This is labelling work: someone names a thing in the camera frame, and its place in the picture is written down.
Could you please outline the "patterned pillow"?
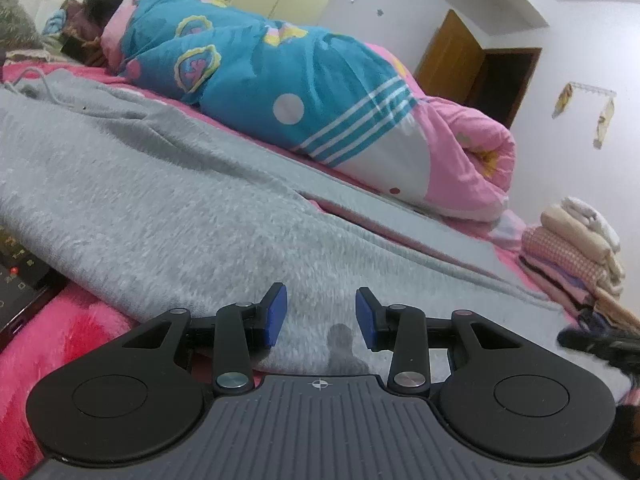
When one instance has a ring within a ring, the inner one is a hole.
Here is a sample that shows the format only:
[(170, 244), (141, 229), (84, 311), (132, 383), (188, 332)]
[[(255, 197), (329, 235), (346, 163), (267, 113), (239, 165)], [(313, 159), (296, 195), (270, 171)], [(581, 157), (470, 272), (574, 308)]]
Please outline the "patterned pillow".
[(32, 17), (20, 0), (0, 2), (0, 44), (3, 50), (41, 49), (43, 43)]

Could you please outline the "stack of folded clothes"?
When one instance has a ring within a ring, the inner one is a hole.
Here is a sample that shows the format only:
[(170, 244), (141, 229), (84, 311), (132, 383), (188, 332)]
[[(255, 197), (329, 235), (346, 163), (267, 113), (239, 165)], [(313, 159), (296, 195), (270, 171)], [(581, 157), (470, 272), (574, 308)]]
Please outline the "stack of folded clothes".
[(619, 253), (620, 237), (605, 216), (566, 196), (523, 231), (518, 264), (586, 330), (637, 336), (638, 315), (620, 304), (626, 271)]

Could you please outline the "black electronic device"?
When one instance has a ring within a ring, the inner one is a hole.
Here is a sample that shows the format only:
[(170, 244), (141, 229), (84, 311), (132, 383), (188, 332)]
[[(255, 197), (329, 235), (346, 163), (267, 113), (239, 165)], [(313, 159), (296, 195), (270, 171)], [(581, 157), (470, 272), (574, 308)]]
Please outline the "black electronic device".
[(68, 279), (39, 259), (1, 227), (0, 349), (68, 283)]

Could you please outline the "wall hook rack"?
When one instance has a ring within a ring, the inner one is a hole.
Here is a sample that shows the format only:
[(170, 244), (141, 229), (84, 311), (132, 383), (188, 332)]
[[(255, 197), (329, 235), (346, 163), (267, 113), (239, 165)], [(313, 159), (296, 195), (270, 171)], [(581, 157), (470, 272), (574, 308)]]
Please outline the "wall hook rack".
[(588, 119), (592, 119), (592, 146), (595, 150), (600, 150), (616, 112), (616, 98), (617, 93), (612, 89), (567, 81), (555, 100), (551, 118), (558, 119), (571, 110), (574, 115), (582, 113), (585, 116), (582, 120), (584, 126)]

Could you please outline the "blue and pink quilt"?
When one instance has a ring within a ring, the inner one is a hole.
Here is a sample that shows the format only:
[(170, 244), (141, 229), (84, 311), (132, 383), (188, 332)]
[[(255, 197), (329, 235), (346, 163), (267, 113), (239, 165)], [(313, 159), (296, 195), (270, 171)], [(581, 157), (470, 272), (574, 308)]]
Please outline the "blue and pink quilt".
[(124, 0), (101, 47), (135, 86), (409, 205), (483, 222), (508, 206), (510, 131), (373, 44), (224, 0)]

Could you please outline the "brown wooden door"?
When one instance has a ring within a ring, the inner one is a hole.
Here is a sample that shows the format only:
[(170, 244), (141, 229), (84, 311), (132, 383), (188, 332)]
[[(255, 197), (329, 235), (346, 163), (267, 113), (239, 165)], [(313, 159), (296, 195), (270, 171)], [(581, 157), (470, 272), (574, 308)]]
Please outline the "brown wooden door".
[(510, 128), (540, 55), (539, 48), (484, 49), (456, 11), (449, 10), (414, 78), (429, 96), (476, 108)]

